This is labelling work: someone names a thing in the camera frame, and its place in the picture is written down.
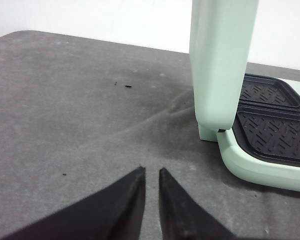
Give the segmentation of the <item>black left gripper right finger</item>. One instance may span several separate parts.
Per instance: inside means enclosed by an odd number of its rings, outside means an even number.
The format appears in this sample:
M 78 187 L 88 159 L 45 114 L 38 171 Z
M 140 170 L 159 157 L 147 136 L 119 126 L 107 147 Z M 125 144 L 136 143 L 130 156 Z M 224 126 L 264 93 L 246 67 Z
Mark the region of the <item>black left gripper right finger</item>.
M 166 169 L 159 171 L 159 216 L 164 240 L 234 240 Z

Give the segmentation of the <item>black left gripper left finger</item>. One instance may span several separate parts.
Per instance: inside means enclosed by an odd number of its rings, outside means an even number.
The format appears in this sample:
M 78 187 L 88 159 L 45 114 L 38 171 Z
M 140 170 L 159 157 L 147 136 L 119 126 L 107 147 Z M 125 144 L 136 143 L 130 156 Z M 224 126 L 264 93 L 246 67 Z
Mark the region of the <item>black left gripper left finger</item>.
M 7 240 L 137 240 L 146 198 L 146 169 L 5 237 Z

